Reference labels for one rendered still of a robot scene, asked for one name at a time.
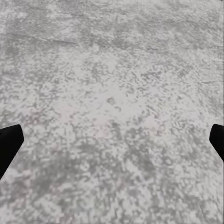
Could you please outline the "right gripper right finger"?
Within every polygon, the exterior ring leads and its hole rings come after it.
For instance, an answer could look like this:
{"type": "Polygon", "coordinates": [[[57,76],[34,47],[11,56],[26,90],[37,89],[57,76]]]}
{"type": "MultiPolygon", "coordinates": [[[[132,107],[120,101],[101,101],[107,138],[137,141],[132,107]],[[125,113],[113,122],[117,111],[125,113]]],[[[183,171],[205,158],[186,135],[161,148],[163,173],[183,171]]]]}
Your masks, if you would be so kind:
{"type": "Polygon", "coordinates": [[[214,124],[210,132],[209,140],[224,162],[224,126],[214,124]]]}

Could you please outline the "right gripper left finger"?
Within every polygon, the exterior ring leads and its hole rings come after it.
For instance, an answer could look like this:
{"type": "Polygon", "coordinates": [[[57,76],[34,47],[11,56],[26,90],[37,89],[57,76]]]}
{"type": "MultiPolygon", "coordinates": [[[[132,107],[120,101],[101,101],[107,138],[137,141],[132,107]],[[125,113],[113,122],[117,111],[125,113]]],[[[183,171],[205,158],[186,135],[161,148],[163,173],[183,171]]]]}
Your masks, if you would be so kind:
{"type": "Polygon", "coordinates": [[[20,124],[0,129],[0,180],[24,142],[20,124]]]}

